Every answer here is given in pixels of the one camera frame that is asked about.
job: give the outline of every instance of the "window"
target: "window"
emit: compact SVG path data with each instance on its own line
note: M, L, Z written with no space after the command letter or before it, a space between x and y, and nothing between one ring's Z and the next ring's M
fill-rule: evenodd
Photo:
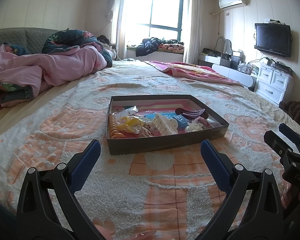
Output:
M184 0L128 0L126 41L138 45L144 38L180 40Z

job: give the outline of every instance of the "screw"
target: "screw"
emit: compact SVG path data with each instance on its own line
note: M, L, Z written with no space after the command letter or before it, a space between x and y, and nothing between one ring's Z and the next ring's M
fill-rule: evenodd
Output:
M237 164L236 166L234 166L236 170L238 171L242 171L243 170L243 166L241 164Z
M66 167L66 164L65 164L65 163L60 163L60 164L58 164L58 166L57 166L58 170L63 170L65 167Z
M28 170L28 173L29 174L32 174L32 173L34 173L35 172L35 168L34 167L31 167L29 170Z
M268 174L268 175L271 175L271 174L272 174L271 169L266 169L265 172L266 172L266 174Z

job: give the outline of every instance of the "blue grip pad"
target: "blue grip pad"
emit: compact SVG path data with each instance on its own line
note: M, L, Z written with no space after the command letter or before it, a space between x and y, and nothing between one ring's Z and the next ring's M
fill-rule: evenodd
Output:
M290 127L288 127L286 124L281 123L279 125L279 131L285 135L290 141L292 141L294 144L299 143L299 136L298 134L292 130Z
M219 190L229 195L232 190L231 174L220 160L216 150L213 149L207 141L203 141L201 143L200 151Z
M68 187L71 194L74 194L76 191L82 189L92 168L100 157L100 152L100 143L98 141L95 141L87 150L85 155L81 158L79 163L76 165L69 178Z

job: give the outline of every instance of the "pink comforter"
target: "pink comforter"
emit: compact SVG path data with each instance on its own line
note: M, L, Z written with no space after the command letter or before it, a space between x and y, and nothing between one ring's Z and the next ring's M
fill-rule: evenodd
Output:
M203 82L221 83L229 85L242 86L230 78L227 78L210 67L192 65L183 62L158 62L158 61L145 61L149 65L155 67L157 70L167 73L174 77L183 77Z
M106 67L100 54L101 47L95 42L53 55L33 54L17 56L0 46L0 82L30 85L33 96L62 85L68 81L95 73Z

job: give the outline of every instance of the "window frame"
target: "window frame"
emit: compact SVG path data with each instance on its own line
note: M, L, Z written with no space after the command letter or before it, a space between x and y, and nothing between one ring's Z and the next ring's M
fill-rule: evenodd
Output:
M134 23L134 24L148 26L149 27L149 37L150 37L150 30L151 30L151 28L158 28L158 29L163 29L163 30L176 31L176 32L178 32L177 40L180 41L181 31L182 31L181 27L182 27L183 0L180 0L180 3L179 3L179 15L178 15L178 27L177 28L163 26L163 25L151 24L152 9L153 9L153 0L152 0L152 3L151 3L151 13L150 13L150 23L149 24L143 24L143 23Z

